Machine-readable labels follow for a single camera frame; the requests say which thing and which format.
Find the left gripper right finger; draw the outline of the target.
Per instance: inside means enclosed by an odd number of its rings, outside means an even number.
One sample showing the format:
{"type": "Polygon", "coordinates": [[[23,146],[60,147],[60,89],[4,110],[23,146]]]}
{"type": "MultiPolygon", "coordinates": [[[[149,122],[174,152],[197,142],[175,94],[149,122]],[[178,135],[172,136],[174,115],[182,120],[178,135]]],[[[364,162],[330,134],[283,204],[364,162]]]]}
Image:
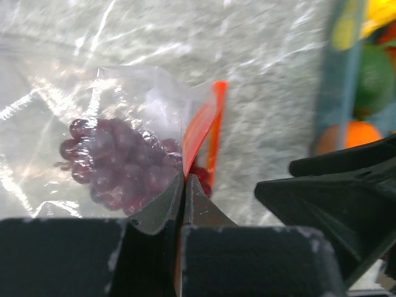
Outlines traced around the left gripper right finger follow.
{"type": "Polygon", "coordinates": [[[187,179],[183,296],[345,296],[334,249],[313,228],[238,226],[187,179]]]}

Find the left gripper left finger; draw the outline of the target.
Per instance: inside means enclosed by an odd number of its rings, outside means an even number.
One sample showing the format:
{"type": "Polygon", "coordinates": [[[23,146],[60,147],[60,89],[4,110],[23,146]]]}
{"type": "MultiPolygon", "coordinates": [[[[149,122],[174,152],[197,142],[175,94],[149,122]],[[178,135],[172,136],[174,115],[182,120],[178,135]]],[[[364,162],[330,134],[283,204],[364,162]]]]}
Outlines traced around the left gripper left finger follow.
{"type": "Polygon", "coordinates": [[[128,218],[1,221],[2,296],[175,296],[184,176],[128,218]]]}

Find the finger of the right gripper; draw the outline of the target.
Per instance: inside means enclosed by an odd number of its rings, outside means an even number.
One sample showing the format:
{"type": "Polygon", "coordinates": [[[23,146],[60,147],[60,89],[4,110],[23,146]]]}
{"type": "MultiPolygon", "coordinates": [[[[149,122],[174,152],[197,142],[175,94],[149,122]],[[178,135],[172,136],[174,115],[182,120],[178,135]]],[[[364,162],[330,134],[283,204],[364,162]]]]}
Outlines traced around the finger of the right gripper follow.
{"type": "Polygon", "coordinates": [[[393,172],[262,181],[254,195],[285,225],[323,232],[346,286],[352,286],[395,243],[393,172]]]}
{"type": "Polygon", "coordinates": [[[392,158],[395,158],[395,134],[366,145],[292,161],[288,171],[293,177],[346,173],[392,158]]]}

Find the purple grape bunch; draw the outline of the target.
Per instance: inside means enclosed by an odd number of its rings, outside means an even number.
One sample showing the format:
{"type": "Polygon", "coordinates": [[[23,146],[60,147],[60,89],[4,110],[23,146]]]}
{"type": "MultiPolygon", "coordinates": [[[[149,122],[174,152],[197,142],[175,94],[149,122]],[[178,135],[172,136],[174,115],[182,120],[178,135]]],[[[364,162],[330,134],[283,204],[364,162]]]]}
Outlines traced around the purple grape bunch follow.
{"type": "Polygon", "coordinates": [[[121,118],[76,118],[59,146],[57,164],[83,193],[67,194],[56,205],[75,217],[93,209],[132,215],[170,186],[187,159],[181,145],[183,125],[141,126],[121,118]]]}

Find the clear zip top bag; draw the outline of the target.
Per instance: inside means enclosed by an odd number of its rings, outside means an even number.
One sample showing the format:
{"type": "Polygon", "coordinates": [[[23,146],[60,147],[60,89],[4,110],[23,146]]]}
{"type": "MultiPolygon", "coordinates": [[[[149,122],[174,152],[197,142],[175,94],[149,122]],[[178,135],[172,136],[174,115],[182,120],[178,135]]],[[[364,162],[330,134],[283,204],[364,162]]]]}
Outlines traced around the clear zip top bag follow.
{"type": "Polygon", "coordinates": [[[189,174],[210,196],[227,91],[1,37],[1,216],[130,216],[189,174]]]}

